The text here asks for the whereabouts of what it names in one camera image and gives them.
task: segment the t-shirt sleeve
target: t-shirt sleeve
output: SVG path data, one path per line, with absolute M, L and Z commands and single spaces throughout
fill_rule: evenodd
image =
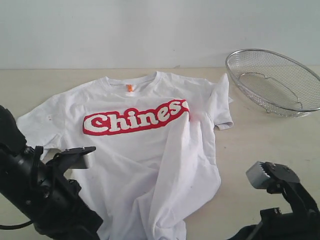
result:
M 218 83 L 209 82 L 209 98 L 206 105 L 206 111 L 213 124 L 220 130 L 225 130 L 233 126 L 233 121 L 229 111 L 229 80 L 227 74 L 224 74 Z
M 18 128 L 31 147 L 43 146 L 45 150 L 59 149 L 65 130 L 65 101 L 57 94 L 16 121 Z

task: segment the orange tag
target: orange tag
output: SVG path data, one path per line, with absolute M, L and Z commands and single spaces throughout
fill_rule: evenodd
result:
M 134 91 L 131 84 L 127 84 L 126 88 L 128 89 L 128 92 L 133 92 Z

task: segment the table surface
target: table surface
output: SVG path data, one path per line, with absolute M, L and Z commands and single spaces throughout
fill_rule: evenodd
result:
M 311 67 L 320 74 L 320 67 Z M 221 68 L 157 69 L 163 72 L 206 78 L 216 82 L 226 72 Z M 17 118 L 54 94 L 108 76 L 128 79 L 148 75 L 155 69 L 66 69 L 0 70 L 0 104 Z M 230 112 L 234 127 L 215 130 L 216 161 L 222 184 L 215 197 L 185 219 L 188 240 L 223 240 L 240 228 L 257 224 L 260 210 L 280 207 L 289 212 L 281 195 L 254 189 L 246 170 L 256 161 L 290 166 L 302 184 L 320 203 L 320 111 L 305 117 L 281 117 L 267 113 L 246 98 L 230 81 Z M 0 224 L 27 221 L 0 195 Z M 45 240 L 32 226 L 15 231 L 0 231 L 1 240 Z

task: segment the wire strainer basket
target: wire strainer basket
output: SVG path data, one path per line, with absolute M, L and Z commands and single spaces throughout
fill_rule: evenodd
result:
M 320 77 L 293 59 L 243 49 L 230 54 L 225 65 L 236 86 L 268 113 L 301 117 L 320 109 Z

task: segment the white t-shirt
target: white t-shirt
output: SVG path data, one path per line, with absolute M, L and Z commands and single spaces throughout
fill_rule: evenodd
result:
M 233 125 L 229 82 L 172 73 L 103 77 L 20 117 L 29 146 L 96 146 L 74 169 L 80 196 L 104 220 L 102 240 L 185 240 L 183 221 L 216 194 L 214 126 Z

